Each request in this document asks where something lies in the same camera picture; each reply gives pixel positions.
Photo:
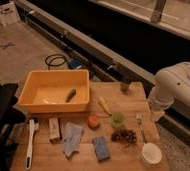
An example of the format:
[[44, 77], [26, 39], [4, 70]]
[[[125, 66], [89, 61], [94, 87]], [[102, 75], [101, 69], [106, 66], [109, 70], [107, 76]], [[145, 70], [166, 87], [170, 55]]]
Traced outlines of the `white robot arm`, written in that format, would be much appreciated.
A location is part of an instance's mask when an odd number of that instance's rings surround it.
[[155, 74], [155, 86], [148, 96], [151, 120], [157, 122], [175, 100], [190, 108], [190, 62], [165, 67]]

